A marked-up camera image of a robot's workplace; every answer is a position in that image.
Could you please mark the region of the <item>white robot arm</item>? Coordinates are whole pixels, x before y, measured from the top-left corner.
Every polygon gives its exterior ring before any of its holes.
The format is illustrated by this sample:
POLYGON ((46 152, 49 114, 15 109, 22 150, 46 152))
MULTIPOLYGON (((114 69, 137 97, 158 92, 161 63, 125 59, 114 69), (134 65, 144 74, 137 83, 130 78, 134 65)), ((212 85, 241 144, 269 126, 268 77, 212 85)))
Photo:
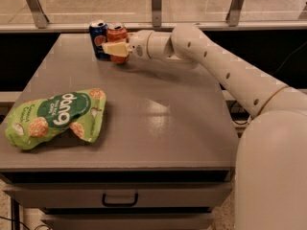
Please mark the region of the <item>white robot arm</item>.
POLYGON ((307 230, 307 95, 228 52, 194 25, 142 30, 106 53, 202 65, 252 120, 239 142, 235 230, 307 230))

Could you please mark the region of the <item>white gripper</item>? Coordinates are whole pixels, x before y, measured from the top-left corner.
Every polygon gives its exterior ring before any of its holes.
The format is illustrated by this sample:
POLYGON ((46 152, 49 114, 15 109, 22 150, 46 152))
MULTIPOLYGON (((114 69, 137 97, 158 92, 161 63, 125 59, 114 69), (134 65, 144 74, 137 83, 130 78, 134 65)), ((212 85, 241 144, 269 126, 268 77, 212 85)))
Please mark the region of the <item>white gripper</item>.
POLYGON ((124 41, 107 42, 104 43, 102 47, 106 54, 112 56, 127 57, 131 52, 135 58, 149 59, 148 42, 152 33, 153 31, 150 30, 128 33, 130 44, 124 41))

